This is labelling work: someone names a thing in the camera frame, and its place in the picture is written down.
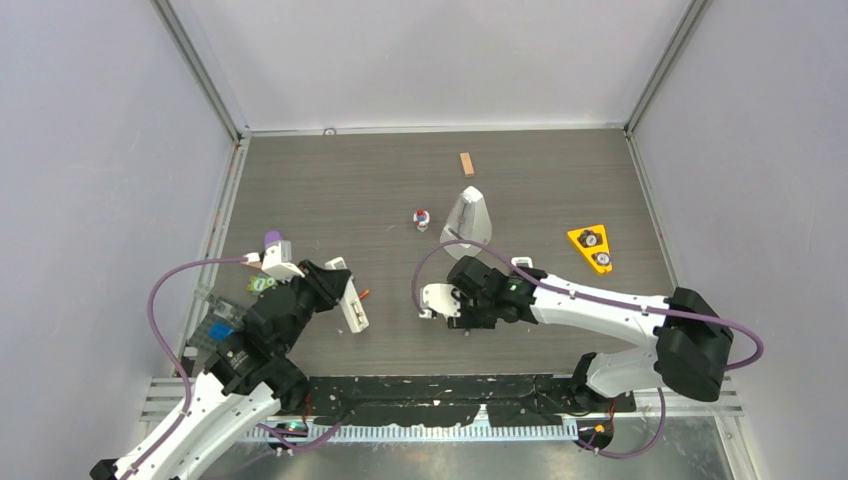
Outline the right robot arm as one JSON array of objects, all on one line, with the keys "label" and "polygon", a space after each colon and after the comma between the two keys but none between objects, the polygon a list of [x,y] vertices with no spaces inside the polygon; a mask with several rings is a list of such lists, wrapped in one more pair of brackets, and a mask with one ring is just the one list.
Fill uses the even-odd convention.
[{"label": "right robot arm", "polygon": [[672,296],[630,295],[580,285],[544,270],[509,273],[462,257],[446,277],[452,328],[492,329],[497,322],[576,327],[623,340],[631,349],[581,356],[568,383],[574,403],[596,410],[626,392],[669,388],[686,398],[715,402],[720,396],[733,334],[698,313],[716,317],[695,291]]}]

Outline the small red blue figurine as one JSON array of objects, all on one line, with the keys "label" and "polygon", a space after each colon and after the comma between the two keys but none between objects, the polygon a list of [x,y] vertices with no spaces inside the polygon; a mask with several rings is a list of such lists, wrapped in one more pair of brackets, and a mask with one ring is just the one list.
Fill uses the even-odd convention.
[{"label": "small red blue figurine", "polygon": [[417,210],[413,215],[413,223],[418,231],[426,231],[430,223],[429,212],[423,209]]}]

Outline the green monster lego toy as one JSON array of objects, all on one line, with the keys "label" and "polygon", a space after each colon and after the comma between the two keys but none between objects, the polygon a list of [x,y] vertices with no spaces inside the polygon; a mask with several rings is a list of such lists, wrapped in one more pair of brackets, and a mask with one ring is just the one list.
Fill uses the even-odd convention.
[{"label": "green monster lego toy", "polygon": [[260,295],[267,289],[277,285],[277,280],[271,277],[252,276],[247,285],[247,291],[254,296]]}]

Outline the grey lego baseplate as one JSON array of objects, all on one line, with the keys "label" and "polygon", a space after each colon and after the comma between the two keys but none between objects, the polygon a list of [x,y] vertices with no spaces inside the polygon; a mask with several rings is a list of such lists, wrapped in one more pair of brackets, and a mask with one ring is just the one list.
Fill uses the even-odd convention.
[{"label": "grey lego baseplate", "polygon": [[208,337],[209,327],[218,322],[227,324],[236,330],[243,325],[247,309],[213,293],[207,294],[203,298],[203,302],[206,306],[205,314],[189,336],[187,346],[196,349],[199,354],[209,355],[216,351],[221,342],[215,342]]}]

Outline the small wooden block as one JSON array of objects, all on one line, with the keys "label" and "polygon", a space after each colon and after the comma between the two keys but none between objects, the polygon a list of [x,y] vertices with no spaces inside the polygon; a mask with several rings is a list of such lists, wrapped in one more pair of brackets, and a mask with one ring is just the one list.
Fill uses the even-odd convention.
[{"label": "small wooden block", "polygon": [[459,154],[463,174],[466,178],[472,178],[475,175],[475,169],[471,155],[468,152]]}]

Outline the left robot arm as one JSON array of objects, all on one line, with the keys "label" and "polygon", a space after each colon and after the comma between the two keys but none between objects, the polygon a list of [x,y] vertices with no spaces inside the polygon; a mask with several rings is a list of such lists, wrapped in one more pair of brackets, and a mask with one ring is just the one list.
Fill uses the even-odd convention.
[{"label": "left robot arm", "polygon": [[265,289],[221,338],[183,400],[138,446],[91,469],[93,479],[197,479],[269,416],[304,405],[308,377],[288,354],[316,313],[343,304],[348,269],[299,262],[291,280]]}]

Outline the purple toy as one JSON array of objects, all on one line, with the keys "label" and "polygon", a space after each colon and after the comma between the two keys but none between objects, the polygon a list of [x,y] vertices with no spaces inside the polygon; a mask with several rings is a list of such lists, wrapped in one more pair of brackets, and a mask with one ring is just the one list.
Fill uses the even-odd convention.
[{"label": "purple toy", "polygon": [[264,249],[280,249],[283,245],[283,236],[277,230],[268,231],[264,235]]}]

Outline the white long remote control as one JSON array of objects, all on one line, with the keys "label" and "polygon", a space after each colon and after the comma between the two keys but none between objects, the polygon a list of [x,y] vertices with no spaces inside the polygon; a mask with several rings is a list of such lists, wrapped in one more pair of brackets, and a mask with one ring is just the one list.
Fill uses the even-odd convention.
[{"label": "white long remote control", "polygon": [[[324,266],[329,270],[348,270],[350,274],[352,273],[341,256],[326,261]],[[362,333],[369,327],[369,319],[362,305],[359,292],[354,285],[354,276],[352,274],[345,285],[345,290],[340,300],[340,307],[347,325],[353,334]]]}]

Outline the small white remote control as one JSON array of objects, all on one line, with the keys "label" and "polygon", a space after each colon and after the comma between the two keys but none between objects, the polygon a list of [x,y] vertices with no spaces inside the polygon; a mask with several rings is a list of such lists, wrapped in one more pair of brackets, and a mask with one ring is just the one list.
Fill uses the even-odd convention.
[{"label": "small white remote control", "polygon": [[511,264],[519,268],[533,268],[534,263],[531,257],[521,256],[512,257]]}]

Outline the yellow triangle toy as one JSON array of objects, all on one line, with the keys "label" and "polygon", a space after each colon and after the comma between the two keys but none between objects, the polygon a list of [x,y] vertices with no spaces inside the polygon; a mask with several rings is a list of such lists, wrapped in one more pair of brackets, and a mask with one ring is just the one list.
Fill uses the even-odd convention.
[{"label": "yellow triangle toy", "polygon": [[603,224],[569,230],[566,237],[596,274],[612,272],[609,238]]}]

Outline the blue green lego brick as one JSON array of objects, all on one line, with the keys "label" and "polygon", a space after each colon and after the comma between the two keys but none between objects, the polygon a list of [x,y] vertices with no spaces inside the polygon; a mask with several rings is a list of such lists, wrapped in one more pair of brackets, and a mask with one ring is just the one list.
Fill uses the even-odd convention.
[{"label": "blue green lego brick", "polygon": [[216,322],[209,327],[207,335],[211,340],[220,342],[231,335],[233,331],[234,329],[231,326]]}]

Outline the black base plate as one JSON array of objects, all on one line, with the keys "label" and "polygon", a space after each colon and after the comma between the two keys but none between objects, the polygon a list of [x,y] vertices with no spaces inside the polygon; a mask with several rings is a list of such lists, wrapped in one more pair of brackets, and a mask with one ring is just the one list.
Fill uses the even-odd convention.
[{"label": "black base plate", "polygon": [[568,376],[313,376],[298,405],[320,425],[452,427],[485,413],[493,427],[553,426],[564,417],[631,413],[632,396],[604,398]]}]

